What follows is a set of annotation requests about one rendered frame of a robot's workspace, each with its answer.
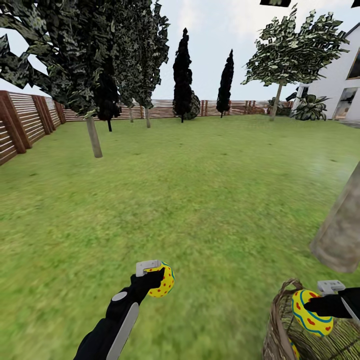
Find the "wicker basket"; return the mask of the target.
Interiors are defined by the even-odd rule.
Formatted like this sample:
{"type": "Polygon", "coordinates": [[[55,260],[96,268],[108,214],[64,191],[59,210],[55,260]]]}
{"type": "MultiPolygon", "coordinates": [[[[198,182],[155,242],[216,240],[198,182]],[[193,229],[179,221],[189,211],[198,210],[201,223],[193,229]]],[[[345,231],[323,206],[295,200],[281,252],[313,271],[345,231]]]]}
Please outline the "wicker basket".
{"type": "Polygon", "coordinates": [[[262,347],[263,360],[298,360],[290,340],[295,343],[303,360],[338,360],[338,357],[341,360],[348,360],[346,352],[352,360],[360,360],[360,352],[354,347],[354,344],[360,347],[360,326],[353,318],[344,319],[333,316],[334,331],[327,337],[305,334],[304,328],[294,329],[294,325],[299,326],[299,322],[294,316],[291,301],[296,292],[304,289],[299,279],[290,278],[283,282],[272,301],[262,347]],[[290,284],[293,284],[296,289],[286,290],[285,287],[290,284]],[[337,322],[343,324],[356,339],[337,322]]]}

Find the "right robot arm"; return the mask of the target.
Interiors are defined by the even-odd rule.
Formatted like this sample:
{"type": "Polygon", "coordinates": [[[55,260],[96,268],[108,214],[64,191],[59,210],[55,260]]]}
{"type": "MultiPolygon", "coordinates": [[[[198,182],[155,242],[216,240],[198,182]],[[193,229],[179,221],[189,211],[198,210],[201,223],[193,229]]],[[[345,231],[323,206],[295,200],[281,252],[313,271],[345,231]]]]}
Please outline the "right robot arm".
{"type": "Polygon", "coordinates": [[[317,282],[321,297],[314,297],[304,305],[319,317],[354,319],[360,326],[360,287],[346,286],[339,280],[321,280],[317,282]],[[338,294],[335,294],[338,291],[338,294]]]}

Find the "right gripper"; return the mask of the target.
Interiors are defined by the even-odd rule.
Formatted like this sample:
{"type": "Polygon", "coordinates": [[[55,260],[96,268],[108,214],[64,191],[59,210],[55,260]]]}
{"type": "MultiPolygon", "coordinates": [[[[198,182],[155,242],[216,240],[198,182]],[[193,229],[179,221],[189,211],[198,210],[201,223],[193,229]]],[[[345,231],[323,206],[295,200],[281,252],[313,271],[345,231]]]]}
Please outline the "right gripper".
{"type": "Polygon", "coordinates": [[[335,294],[326,295],[324,297],[314,297],[304,305],[304,308],[310,312],[316,312],[319,317],[335,317],[347,319],[339,313],[333,304],[333,296],[335,294]]]}

